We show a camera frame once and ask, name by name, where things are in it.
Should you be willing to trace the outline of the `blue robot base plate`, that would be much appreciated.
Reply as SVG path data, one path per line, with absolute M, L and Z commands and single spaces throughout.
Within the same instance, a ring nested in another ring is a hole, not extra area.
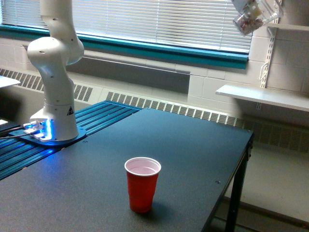
M 65 140 L 65 141 L 49 141 L 49 142 L 42 142 L 36 138 L 34 138 L 33 136 L 30 135 L 26 135 L 23 137 L 18 137 L 18 139 L 22 140 L 22 141 L 26 141 L 29 142 L 31 144 L 35 144 L 35 145 L 40 145 L 43 147 L 67 147 L 73 143 L 76 143 L 80 140 L 82 140 L 83 138 L 86 137 L 86 130 L 80 126 L 78 126 L 78 133 L 79 135 L 73 139 L 70 140 Z

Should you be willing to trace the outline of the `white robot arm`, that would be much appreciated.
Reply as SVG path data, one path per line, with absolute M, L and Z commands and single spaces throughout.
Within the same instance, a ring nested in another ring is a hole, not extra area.
M 44 87 L 44 105 L 30 117 L 41 124 L 34 137 L 41 142 L 60 142 L 76 138 L 79 133 L 74 109 L 74 84 L 66 67 L 84 55 L 78 38 L 70 0 L 42 0 L 41 18 L 50 36 L 28 45 L 30 62 L 39 71 Z

